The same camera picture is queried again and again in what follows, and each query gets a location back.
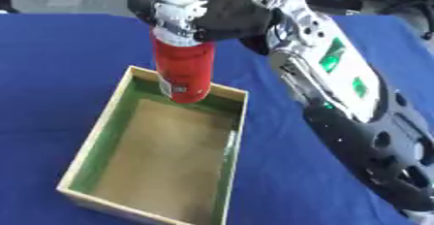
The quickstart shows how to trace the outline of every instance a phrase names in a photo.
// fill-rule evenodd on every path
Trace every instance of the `blue tablecloth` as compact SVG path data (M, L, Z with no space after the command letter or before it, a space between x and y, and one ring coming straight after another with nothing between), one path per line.
M434 60L407 26L393 17L336 20L434 124ZM147 27L134 19L0 16L0 224L133 224L55 191L131 64L154 68ZM229 224L410 224L327 151L266 58L220 43L213 79L251 91Z

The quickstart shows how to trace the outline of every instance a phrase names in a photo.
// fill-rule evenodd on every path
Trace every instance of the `white robot part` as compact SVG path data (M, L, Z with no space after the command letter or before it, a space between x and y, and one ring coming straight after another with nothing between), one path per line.
M311 11L305 0L254 2L280 10L287 19L270 29L267 40L271 65L296 100L321 99L349 119L371 120L380 99L379 79L339 26Z

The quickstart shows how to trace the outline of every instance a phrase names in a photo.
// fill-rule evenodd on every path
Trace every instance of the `blue table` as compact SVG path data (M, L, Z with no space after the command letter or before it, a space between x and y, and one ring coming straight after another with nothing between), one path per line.
M336 20L434 124L434 59L407 26ZM134 19L0 16L0 224L133 224L55 191L130 64L154 68L147 27ZM264 57L221 43L214 81L251 91L229 224L410 224L327 151Z

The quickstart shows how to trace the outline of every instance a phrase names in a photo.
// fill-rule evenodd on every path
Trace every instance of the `can label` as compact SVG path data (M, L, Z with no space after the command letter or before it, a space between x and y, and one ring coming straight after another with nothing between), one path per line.
M165 80L165 78L163 78L163 76L161 76L159 73L157 73L158 76L158 81L160 84L160 90L161 92L168 96L169 98L171 98L171 83L168 82L167 80Z

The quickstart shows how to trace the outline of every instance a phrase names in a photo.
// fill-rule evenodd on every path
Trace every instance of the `silver metal part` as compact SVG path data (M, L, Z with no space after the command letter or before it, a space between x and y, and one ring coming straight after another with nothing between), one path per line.
M271 67L288 85L293 98L304 106L320 100L349 119L368 122L379 99L378 78L334 21L313 12L305 0L253 1L269 10L278 9L285 17L268 30L266 40ZM329 73L321 61L336 39L345 49L345 59ZM369 89L362 97L354 87L360 79Z
M154 9L155 18L158 20L157 26L164 27L175 35L193 38L197 30L192 25L192 20L206 13L204 4L206 1L194 2L187 6L156 2Z

